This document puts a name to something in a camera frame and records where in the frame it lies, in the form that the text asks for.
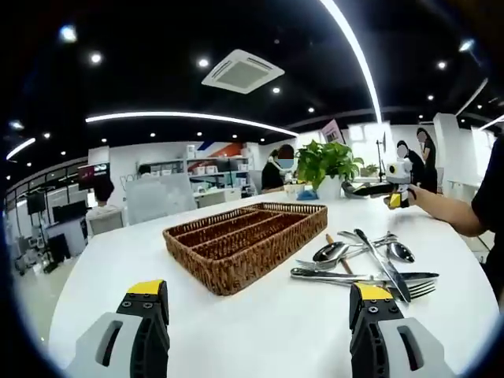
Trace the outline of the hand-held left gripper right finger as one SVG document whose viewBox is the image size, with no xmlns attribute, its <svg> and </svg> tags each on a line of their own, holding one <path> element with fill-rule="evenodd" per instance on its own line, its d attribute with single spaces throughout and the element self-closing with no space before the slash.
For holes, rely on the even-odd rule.
<svg viewBox="0 0 504 378">
<path fill-rule="evenodd" d="M 453 376 L 442 343 L 382 287 L 351 285 L 349 329 L 353 377 Z"/>
</svg>

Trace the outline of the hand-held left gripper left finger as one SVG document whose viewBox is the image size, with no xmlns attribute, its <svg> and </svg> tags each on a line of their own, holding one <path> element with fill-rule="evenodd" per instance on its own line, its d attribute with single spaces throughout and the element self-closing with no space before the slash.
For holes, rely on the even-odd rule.
<svg viewBox="0 0 504 378">
<path fill-rule="evenodd" d="M 170 338 L 167 283 L 130 287 L 117 310 L 100 316 L 76 341 L 67 377 L 167 376 Z"/>
</svg>

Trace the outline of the person's right hand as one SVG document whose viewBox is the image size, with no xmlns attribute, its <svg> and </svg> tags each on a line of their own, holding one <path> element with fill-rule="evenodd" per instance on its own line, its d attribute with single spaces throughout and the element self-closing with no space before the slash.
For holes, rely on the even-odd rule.
<svg viewBox="0 0 504 378">
<path fill-rule="evenodd" d="M 409 206 L 421 206 L 426 191 L 416 185 L 410 184 L 407 189 L 407 202 Z"/>
</svg>

